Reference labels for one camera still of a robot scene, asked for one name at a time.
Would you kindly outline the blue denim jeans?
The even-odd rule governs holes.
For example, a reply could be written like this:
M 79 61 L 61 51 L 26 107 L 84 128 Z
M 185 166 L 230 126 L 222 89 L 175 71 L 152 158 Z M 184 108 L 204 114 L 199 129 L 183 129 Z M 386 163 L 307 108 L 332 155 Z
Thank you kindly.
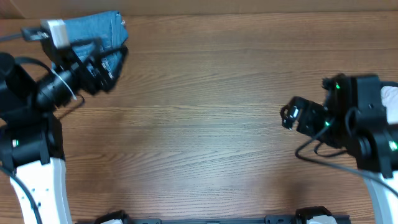
M 42 23 L 50 38 L 56 90 L 110 91 L 128 53 L 128 33 L 118 11 Z

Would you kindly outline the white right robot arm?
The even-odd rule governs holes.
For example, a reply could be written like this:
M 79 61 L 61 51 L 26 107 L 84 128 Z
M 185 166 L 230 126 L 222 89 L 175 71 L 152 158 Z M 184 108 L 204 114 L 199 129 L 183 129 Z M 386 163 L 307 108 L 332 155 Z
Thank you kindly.
M 397 223 L 397 117 L 382 102 L 381 91 L 397 89 L 396 82 L 383 82 L 376 74 L 347 76 L 340 73 L 322 81 L 327 91 L 322 105 L 295 96 L 282 107 L 282 126 L 296 127 L 310 137 L 295 150 L 301 160 L 351 172 L 362 177 L 368 188 L 377 223 Z M 329 164 L 300 155 L 314 141 L 319 148 L 335 148 L 336 156 L 355 158 L 357 168 Z

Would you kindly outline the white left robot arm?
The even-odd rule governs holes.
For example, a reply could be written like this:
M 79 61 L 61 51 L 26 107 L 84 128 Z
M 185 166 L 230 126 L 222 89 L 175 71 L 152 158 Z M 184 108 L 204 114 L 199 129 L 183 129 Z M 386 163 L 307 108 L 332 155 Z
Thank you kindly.
M 51 48 L 55 67 L 35 81 L 23 64 L 36 59 L 1 54 L 1 170 L 10 177 L 26 223 L 71 223 L 66 193 L 66 165 L 62 124 L 54 111 L 69 104 L 79 91 L 91 95 L 110 91 L 123 61 L 109 71 L 103 63 L 110 55 L 125 58 L 125 45 L 101 49 L 101 39 L 91 39 L 93 50 L 80 59 L 74 48 Z

